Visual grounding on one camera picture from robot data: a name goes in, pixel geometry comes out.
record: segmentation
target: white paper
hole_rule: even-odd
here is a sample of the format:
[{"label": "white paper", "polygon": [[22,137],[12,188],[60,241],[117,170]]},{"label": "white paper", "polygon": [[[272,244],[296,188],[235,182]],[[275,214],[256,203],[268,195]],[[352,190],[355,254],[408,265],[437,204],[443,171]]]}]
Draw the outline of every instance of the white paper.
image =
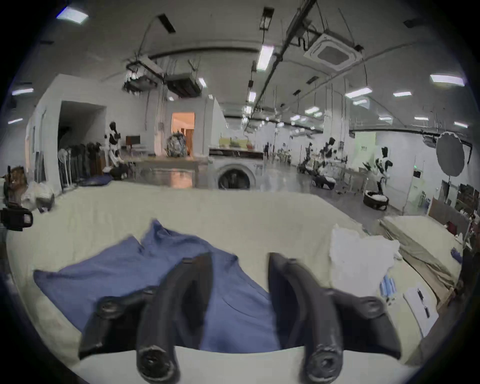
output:
[{"label": "white paper", "polygon": [[[423,296],[423,303],[418,294],[418,290],[420,290]],[[421,284],[418,284],[416,287],[407,289],[407,291],[403,294],[403,297],[410,306],[410,309],[412,310],[415,319],[417,319],[417,323],[420,327],[422,337],[427,336],[438,319],[438,312],[434,305],[436,301],[432,300],[430,295],[427,293],[427,290],[423,288]],[[425,307],[428,308],[430,317],[427,317]]]}]

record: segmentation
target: ceiling air conditioning unit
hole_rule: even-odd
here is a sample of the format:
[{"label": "ceiling air conditioning unit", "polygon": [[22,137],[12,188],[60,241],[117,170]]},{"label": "ceiling air conditioning unit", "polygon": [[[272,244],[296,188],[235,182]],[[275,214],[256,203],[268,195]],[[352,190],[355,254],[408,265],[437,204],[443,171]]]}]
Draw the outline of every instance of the ceiling air conditioning unit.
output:
[{"label": "ceiling air conditioning unit", "polygon": [[423,143],[430,148],[435,148],[437,146],[437,139],[434,136],[424,136]]},{"label": "ceiling air conditioning unit", "polygon": [[305,52],[304,57],[326,65],[337,72],[362,59],[360,52],[326,33],[321,34],[312,43],[308,51]]},{"label": "ceiling air conditioning unit", "polygon": [[202,89],[189,73],[166,76],[164,81],[168,89],[180,98],[198,97],[202,94]]}]

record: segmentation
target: blue cloth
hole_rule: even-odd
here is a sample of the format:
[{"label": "blue cloth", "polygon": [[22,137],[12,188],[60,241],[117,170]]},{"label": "blue cloth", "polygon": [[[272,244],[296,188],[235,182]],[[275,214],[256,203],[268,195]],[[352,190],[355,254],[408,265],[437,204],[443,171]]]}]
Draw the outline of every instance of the blue cloth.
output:
[{"label": "blue cloth", "polygon": [[153,221],[141,244],[134,237],[58,272],[34,271],[34,281],[80,331],[104,296],[124,296],[161,279],[183,258],[212,253],[213,286],[202,350],[256,353],[280,349],[268,293],[240,268],[238,258],[196,236]]}]

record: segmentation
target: ceiling beam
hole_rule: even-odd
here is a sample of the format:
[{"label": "ceiling beam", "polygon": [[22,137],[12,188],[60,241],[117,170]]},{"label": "ceiling beam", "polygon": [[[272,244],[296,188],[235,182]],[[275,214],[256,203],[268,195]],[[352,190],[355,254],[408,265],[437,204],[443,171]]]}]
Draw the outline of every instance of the ceiling beam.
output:
[{"label": "ceiling beam", "polygon": [[316,0],[306,0],[300,10],[297,12],[297,14],[294,16],[292,22],[290,23],[290,26],[287,29],[287,37],[285,38],[285,41],[283,43],[282,49],[280,53],[276,56],[274,63],[272,64],[272,69],[270,73],[268,74],[267,79],[265,80],[264,86],[262,88],[262,91],[260,92],[260,95],[257,97],[257,101],[255,102],[255,105],[252,108],[252,113],[255,113],[255,109],[258,107],[258,103],[262,99],[262,96],[265,93],[265,90],[268,87],[268,84],[270,83],[270,80],[272,79],[272,76],[275,72],[275,69],[279,65],[279,63],[283,60],[283,55],[287,51],[287,48],[290,46],[290,42],[292,39],[295,37],[295,34],[297,33],[298,29],[303,26],[303,20],[307,17],[308,13],[314,6]]}]

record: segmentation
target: open door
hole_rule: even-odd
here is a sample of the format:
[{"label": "open door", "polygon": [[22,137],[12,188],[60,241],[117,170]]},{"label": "open door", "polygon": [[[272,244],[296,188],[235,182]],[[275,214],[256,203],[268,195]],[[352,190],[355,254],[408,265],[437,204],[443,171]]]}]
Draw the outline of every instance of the open door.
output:
[{"label": "open door", "polygon": [[193,153],[193,129],[195,128],[194,112],[172,113],[172,133],[182,132],[187,141],[189,155]]}]

